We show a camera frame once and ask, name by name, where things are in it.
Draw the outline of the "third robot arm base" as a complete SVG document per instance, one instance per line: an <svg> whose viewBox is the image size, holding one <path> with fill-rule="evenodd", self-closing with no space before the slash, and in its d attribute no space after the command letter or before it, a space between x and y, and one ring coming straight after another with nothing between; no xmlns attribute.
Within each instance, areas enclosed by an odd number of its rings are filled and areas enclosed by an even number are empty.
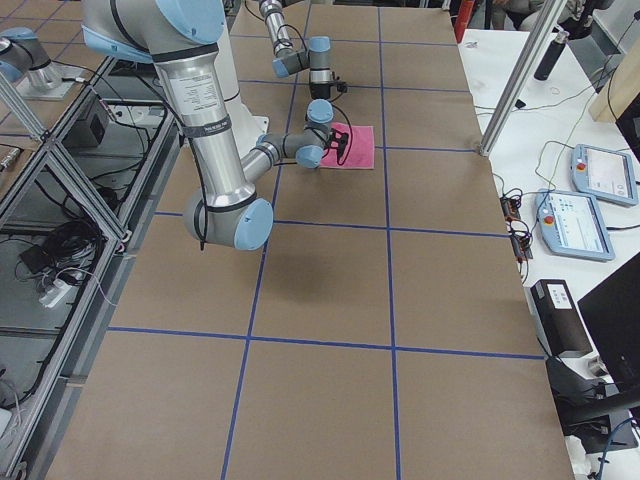
<svg viewBox="0 0 640 480"><path fill-rule="evenodd" d="M59 101L71 88L38 36L27 27L1 32L1 74L29 100Z"/></svg>

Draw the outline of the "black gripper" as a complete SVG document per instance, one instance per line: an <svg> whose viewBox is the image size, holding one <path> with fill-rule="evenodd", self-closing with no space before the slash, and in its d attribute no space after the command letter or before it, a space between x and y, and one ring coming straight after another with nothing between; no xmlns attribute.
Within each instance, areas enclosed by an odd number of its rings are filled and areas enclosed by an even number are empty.
<svg viewBox="0 0 640 480"><path fill-rule="evenodd" d="M333 82L310 82L309 91L312 99L330 99Z"/></svg>

